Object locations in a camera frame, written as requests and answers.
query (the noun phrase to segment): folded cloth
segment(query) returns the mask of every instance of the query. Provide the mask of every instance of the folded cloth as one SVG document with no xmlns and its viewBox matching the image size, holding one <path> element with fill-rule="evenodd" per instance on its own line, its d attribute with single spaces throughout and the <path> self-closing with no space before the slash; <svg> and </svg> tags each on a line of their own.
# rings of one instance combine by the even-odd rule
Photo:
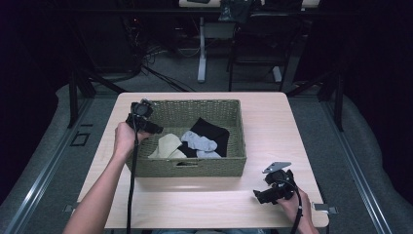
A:
<svg viewBox="0 0 413 234">
<path fill-rule="evenodd" d="M 167 134 L 158 140 L 158 146 L 148 158 L 186 158 L 178 147 L 182 144 L 178 136 Z"/>
<path fill-rule="evenodd" d="M 215 152 L 221 157 L 227 157 L 228 140 L 230 138 L 228 130 L 212 125 L 203 118 L 199 118 L 197 123 L 191 128 L 191 131 L 201 137 L 215 141 L 217 144 Z"/>
<path fill-rule="evenodd" d="M 188 147 L 192 149 L 198 149 L 203 151 L 213 151 L 216 149 L 216 142 L 206 138 L 205 136 L 199 136 L 192 131 L 186 132 L 182 137 L 182 141 L 188 142 Z"/>
<path fill-rule="evenodd" d="M 203 150 L 197 150 L 197 157 L 198 158 L 221 158 L 219 154 L 217 154 L 215 151 L 203 151 Z"/>
<path fill-rule="evenodd" d="M 200 137 L 206 137 L 215 141 L 217 147 L 215 149 L 216 154 L 220 157 L 227 156 L 228 140 L 230 132 L 228 130 L 212 125 L 205 121 L 203 118 L 199 118 L 197 123 L 191 128 L 191 132 L 197 134 Z M 188 146 L 188 142 L 183 141 L 182 145 L 178 147 L 188 158 L 197 158 L 197 150 Z"/>
</svg>

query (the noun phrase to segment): desk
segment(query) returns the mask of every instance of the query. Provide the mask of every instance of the desk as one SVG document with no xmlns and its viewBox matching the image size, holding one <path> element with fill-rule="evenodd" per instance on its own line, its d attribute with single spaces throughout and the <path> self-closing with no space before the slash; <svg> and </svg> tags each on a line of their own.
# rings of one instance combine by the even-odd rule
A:
<svg viewBox="0 0 413 234">
<path fill-rule="evenodd" d="M 244 122 L 246 163 L 241 177 L 137 177 L 132 228 L 273 228 L 290 227 L 282 208 L 261 205 L 252 190 L 268 189 L 261 172 L 272 162 L 286 161 L 310 200 L 322 203 L 303 142 L 286 96 L 282 93 L 124 93 L 119 95 L 78 201 L 103 172 L 113 151 L 115 128 L 125 121 L 131 102 L 142 98 L 239 99 Z M 131 172 L 124 166 L 106 228 L 126 228 Z M 328 224 L 313 211 L 315 226 Z"/>
<path fill-rule="evenodd" d="M 194 3 L 188 2 L 188 0 L 179 0 L 179 7 L 181 8 L 219 8 L 220 7 L 220 0 L 210 0 L 209 3 Z M 319 5 L 319 0 L 303 0 L 302 9 L 303 11 L 306 8 L 314 9 Z M 221 29 L 224 31 L 222 34 L 205 34 L 205 28 L 207 27 L 206 23 L 204 22 L 204 18 L 201 17 L 200 19 L 200 64 L 198 66 L 198 82 L 204 83 L 206 80 L 206 70 L 207 70 L 207 54 L 206 54 L 206 47 L 205 47 L 205 38 L 231 38 L 233 34 L 233 28 L 228 29 L 228 27 Z"/>
</svg>

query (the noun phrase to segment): gray carpet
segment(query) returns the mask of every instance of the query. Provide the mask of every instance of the gray carpet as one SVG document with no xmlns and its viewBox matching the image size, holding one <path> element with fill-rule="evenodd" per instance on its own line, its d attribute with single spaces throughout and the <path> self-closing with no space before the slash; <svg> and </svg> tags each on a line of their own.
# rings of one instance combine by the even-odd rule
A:
<svg viewBox="0 0 413 234">
<path fill-rule="evenodd" d="M 162 74 L 184 82 L 197 92 L 226 91 L 228 84 L 228 74 L 225 72 L 226 54 L 225 51 L 216 48 L 216 50 L 214 47 L 208 49 L 206 82 L 203 84 L 197 82 L 198 56 L 186 58 L 178 54 L 161 53 L 151 58 L 153 64 L 149 65 Z M 294 87 L 290 82 L 292 75 L 293 72 L 290 72 L 286 90 Z M 111 75 L 108 78 L 113 79 L 116 76 Z M 174 92 L 168 84 L 145 72 L 117 84 L 132 92 Z M 107 88 L 99 84 L 95 84 L 95 88 L 98 95 L 76 130 L 79 134 L 89 135 L 89 138 L 84 146 L 67 146 L 62 152 L 53 179 L 26 223 L 24 233 L 59 233 L 70 217 L 70 213 L 63 210 L 66 205 L 73 205 L 77 200 L 116 100 L 116 95 Z M 9 226 L 36 177 L 53 157 L 56 146 L 66 132 L 69 118 L 67 87 L 63 87 L 57 95 L 59 108 L 53 123 L 45 133 L 19 182 L 0 208 L 1 232 L 5 232 Z M 319 103 L 312 90 L 302 97 L 290 98 L 289 101 L 321 191 L 328 204 L 339 210 L 339 214 L 330 216 L 329 232 L 376 233 L 376 227 L 345 160 L 343 146 L 335 135 L 334 126 L 328 121 L 330 116 L 323 108 L 325 103 Z M 343 126 L 344 135 L 355 152 L 393 233 L 409 233 L 413 228 L 412 206 L 394 192 L 381 168 L 380 148 L 374 135 L 371 134 L 371 130 L 356 107 L 347 98 L 344 102 Z M 288 233 L 288 231 L 284 229 L 281 233 Z M 115 231 L 115 233 L 123 232 L 124 230 Z"/>
</svg>

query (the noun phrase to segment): human arm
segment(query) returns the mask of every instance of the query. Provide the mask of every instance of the human arm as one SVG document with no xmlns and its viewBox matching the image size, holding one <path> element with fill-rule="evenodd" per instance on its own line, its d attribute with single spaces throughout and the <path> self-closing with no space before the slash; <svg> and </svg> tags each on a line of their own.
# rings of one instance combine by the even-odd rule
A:
<svg viewBox="0 0 413 234">
<path fill-rule="evenodd" d="M 298 191 L 301 196 L 303 208 L 303 215 L 301 216 L 300 223 L 298 224 L 298 231 L 301 234 L 318 234 L 319 231 L 314 227 L 312 221 L 311 204 L 309 196 L 300 188 L 298 188 Z M 296 192 L 294 192 L 294 195 L 289 200 L 281 198 L 278 199 L 277 202 L 282 206 L 282 209 L 285 211 L 286 215 L 288 216 L 288 219 L 294 222 L 298 210 L 298 196 Z"/>
<path fill-rule="evenodd" d="M 148 133 L 138 133 L 138 142 L 150 136 Z M 134 140 L 133 129 L 126 123 L 119 123 L 109 163 L 69 219 L 63 233 L 102 233 L 122 168 L 133 151 Z"/>
</svg>

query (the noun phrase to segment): table leg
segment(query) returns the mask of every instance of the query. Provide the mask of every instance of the table leg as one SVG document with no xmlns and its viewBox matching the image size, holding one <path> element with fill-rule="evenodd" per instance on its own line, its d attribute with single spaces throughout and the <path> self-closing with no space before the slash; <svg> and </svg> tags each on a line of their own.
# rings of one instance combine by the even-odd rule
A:
<svg viewBox="0 0 413 234">
<path fill-rule="evenodd" d="M 206 38 L 204 33 L 204 18 L 200 18 L 200 65 L 198 67 L 198 82 L 206 81 L 207 56 L 206 56 Z"/>
</svg>

